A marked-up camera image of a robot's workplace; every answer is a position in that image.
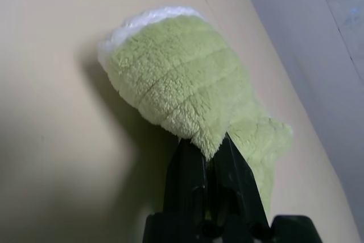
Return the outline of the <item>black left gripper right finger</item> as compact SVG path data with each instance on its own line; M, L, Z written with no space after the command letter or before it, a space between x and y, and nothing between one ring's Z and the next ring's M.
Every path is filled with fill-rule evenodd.
M229 135L225 135L212 163L217 187L217 224L224 225L228 216L236 215L247 225L268 228L253 172Z

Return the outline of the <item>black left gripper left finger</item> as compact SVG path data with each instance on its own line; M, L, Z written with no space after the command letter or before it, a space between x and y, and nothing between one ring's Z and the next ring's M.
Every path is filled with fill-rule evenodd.
M188 139L182 139L167 168L164 212L206 221L208 179L205 157Z

